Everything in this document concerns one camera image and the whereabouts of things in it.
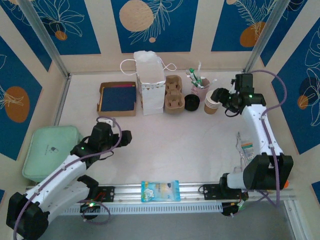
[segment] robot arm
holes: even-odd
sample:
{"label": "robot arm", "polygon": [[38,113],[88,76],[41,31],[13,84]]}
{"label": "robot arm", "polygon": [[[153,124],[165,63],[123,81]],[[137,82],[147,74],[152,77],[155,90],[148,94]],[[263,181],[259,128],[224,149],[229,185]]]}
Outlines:
{"label": "robot arm", "polygon": [[[260,93],[254,93],[252,74],[237,74],[231,84],[230,91],[218,88],[213,92],[211,99],[215,102],[221,102],[222,106],[226,108],[226,112],[231,111],[243,116],[250,129],[255,158],[243,172],[225,173],[222,177],[226,180],[220,180],[220,182],[226,183],[226,185],[220,187],[225,189],[275,190],[276,172],[271,150],[273,147],[279,166],[280,189],[283,189],[293,167],[293,159],[291,156],[283,154],[275,139],[268,117],[263,114],[267,109],[264,96]],[[262,120],[264,120],[272,145],[269,144]]]}
{"label": "robot arm", "polygon": [[[112,132],[112,123],[111,120],[98,122],[91,135],[76,145],[46,179],[23,195],[16,192],[9,200],[6,224],[14,229],[22,208],[36,194],[18,223],[17,233],[26,240],[37,240],[65,209],[81,200],[93,199],[98,193],[99,183],[84,173],[100,159],[98,153],[109,150],[119,141],[119,135]],[[122,131],[121,135],[116,147],[126,146],[132,140],[130,131]],[[77,161],[92,154],[96,155]]]}

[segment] pink cup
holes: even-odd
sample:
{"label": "pink cup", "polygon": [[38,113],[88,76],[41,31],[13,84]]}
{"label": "pink cup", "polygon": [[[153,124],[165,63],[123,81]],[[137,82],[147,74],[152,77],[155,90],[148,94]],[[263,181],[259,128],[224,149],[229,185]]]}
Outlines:
{"label": "pink cup", "polygon": [[206,95],[209,90],[209,87],[206,87],[206,86],[209,84],[210,84],[209,80],[205,78],[205,79],[202,79],[202,85],[205,88],[197,88],[195,85],[192,85],[191,92],[199,97],[200,102],[203,102],[206,99]]}

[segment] plastic bag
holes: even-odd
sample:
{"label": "plastic bag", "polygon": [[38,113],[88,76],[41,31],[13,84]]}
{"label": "plastic bag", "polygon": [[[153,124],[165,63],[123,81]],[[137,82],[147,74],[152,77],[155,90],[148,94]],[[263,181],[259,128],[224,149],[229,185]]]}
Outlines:
{"label": "plastic bag", "polygon": [[145,202],[179,202],[179,181],[141,182],[141,201]]}

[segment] blue snack bag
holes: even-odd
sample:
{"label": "blue snack bag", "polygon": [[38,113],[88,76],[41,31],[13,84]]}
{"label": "blue snack bag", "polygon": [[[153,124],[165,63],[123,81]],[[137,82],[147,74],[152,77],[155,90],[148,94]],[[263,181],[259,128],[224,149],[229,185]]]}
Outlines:
{"label": "blue snack bag", "polygon": [[145,202],[179,202],[179,181],[141,182],[141,201]]}

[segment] black bowl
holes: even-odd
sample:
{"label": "black bowl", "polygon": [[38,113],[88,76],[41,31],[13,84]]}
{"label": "black bowl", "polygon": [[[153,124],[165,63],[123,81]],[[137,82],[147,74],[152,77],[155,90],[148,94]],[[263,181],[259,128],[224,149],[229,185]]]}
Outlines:
{"label": "black bowl", "polygon": [[200,104],[200,99],[197,95],[189,94],[184,97],[185,105],[184,109],[193,112],[198,109]]}

